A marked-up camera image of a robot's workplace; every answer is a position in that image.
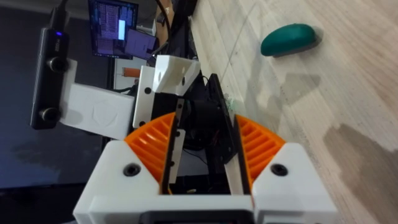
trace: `black screw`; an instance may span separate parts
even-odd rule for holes
[[[134,177],[141,171],[141,167],[137,164],[128,164],[123,169],[123,174],[126,177]]]
[[[278,175],[281,177],[286,176],[288,173],[286,166],[283,166],[282,164],[273,164],[271,166],[271,171],[275,175]]]
[[[149,87],[147,87],[147,88],[145,88],[145,90],[144,90],[144,92],[146,93],[146,94],[149,94],[149,93],[151,93],[151,88],[149,88]]]

